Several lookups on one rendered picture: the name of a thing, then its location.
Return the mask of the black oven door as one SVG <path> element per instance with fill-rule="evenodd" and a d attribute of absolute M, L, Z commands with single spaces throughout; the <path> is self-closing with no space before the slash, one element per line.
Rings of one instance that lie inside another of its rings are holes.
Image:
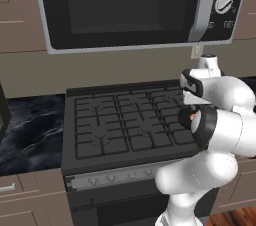
<path fill-rule="evenodd" d="M 67 193 L 70 211 L 73 206 L 87 205 L 90 199 L 96 203 L 121 200 L 144 196 L 149 194 L 161 194 L 159 191 L 152 192 L 143 184 L 129 184 L 112 186 L 107 188 L 71 191 Z M 157 218 L 165 209 L 166 205 L 161 207 L 154 204 L 152 207 L 140 205 L 135 207 L 102 206 L 91 208 L 77 213 L 71 211 L 74 226 L 126 226 L 135 224 L 139 221 L 146 223 L 149 218 Z"/>

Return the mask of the silver oven control panel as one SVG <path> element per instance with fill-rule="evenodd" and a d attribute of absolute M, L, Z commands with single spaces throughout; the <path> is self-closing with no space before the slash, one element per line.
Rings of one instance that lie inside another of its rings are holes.
<path fill-rule="evenodd" d="M 80 171 L 70 173 L 66 176 L 66 186 L 69 192 L 82 191 L 99 188 L 107 188 L 112 186 L 129 185 L 129 184 L 143 184 L 152 192 L 157 192 L 155 184 L 155 176 L 157 170 L 165 165 L 177 162 L 174 160 L 161 160 L 155 162 L 142 162 L 141 164 L 125 165 L 123 163 L 101 163 L 93 166 L 86 166 Z M 151 169 L 153 176 L 147 176 L 145 171 Z M 130 172 L 136 173 L 136 179 L 128 179 Z M 107 181 L 106 176 L 113 175 L 116 177 L 115 182 Z M 89 178 L 96 178 L 97 184 L 91 185 L 88 182 Z"/>

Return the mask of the white microwave dial knob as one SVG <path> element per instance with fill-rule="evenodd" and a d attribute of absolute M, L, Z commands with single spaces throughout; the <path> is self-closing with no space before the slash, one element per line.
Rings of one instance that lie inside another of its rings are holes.
<path fill-rule="evenodd" d="M 218 14 L 227 13 L 233 4 L 233 0 L 216 0 L 215 2 L 215 11 Z"/>

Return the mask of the brown base cupboard door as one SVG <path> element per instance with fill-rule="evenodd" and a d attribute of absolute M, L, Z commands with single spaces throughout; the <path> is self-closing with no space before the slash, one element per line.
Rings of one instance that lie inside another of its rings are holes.
<path fill-rule="evenodd" d="M 0 226 L 73 226 L 66 193 L 0 203 Z"/>
<path fill-rule="evenodd" d="M 238 174 L 219 189 L 211 213 L 256 207 L 256 157 L 238 158 Z"/>

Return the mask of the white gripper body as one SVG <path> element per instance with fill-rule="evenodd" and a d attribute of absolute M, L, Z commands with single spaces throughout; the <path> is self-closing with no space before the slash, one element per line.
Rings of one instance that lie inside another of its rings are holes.
<path fill-rule="evenodd" d="M 208 105 L 209 101 L 203 97 L 198 97 L 190 91 L 183 91 L 183 102 L 185 105 Z"/>

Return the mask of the black microwave door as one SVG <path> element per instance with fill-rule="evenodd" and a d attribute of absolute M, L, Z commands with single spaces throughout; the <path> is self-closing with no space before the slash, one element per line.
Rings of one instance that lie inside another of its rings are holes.
<path fill-rule="evenodd" d="M 186 43 L 198 0 L 43 0 L 56 50 Z"/>

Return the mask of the brown wall cupboard door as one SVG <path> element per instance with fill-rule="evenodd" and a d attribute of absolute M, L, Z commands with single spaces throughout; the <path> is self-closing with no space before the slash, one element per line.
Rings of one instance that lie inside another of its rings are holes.
<path fill-rule="evenodd" d="M 243 0 L 235 39 L 256 39 L 256 0 Z"/>
<path fill-rule="evenodd" d="M 45 49 L 37 0 L 0 0 L 0 53 Z"/>

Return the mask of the black and silver microwave oven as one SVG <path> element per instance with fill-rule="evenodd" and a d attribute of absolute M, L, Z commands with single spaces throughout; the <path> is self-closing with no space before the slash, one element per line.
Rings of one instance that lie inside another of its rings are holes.
<path fill-rule="evenodd" d="M 50 54 L 229 44 L 244 0 L 38 0 Z"/>

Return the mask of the black gas hob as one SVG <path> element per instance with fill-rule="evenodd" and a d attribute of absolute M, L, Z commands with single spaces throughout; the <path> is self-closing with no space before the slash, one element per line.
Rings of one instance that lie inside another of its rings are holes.
<path fill-rule="evenodd" d="M 178 121 L 176 80 L 66 91 L 62 173 L 99 172 L 193 156 L 199 149 Z"/>

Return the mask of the black appliance edge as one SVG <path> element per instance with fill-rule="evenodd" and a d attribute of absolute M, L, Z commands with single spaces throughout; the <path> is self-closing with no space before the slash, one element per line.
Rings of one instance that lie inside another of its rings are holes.
<path fill-rule="evenodd" d="M 8 103 L 0 83 L 0 142 L 2 141 L 4 134 L 8 128 L 11 119 L 11 113 L 8 107 Z"/>

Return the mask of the white wall socket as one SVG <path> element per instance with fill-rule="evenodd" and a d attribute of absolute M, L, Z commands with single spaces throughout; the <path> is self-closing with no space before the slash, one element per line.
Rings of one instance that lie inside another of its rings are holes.
<path fill-rule="evenodd" d="M 191 58 L 192 59 L 199 59 L 203 54 L 203 47 L 200 45 L 196 45 L 192 47 L 191 51 Z"/>

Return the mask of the brown drawer front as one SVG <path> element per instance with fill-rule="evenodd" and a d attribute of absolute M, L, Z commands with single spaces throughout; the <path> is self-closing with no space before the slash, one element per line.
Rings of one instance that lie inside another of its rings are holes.
<path fill-rule="evenodd" d="M 19 198 L 39 198 L 66 193 L 60 169 L 19 174 L 23 191 Z"/>
<path fill-rule="evenodd" d="M 0 187 L 9 186 L 12 183 L 16 184 L 16 189 L 13 191 L 7 191 L 7 192 L 0 193 L 0 198 L 7 197 L 7 196 L 17 196 L 17 195 L 23 193 L 23 187 L 22 187 L 20 179 L 17 175 L 0 177 Z"/>

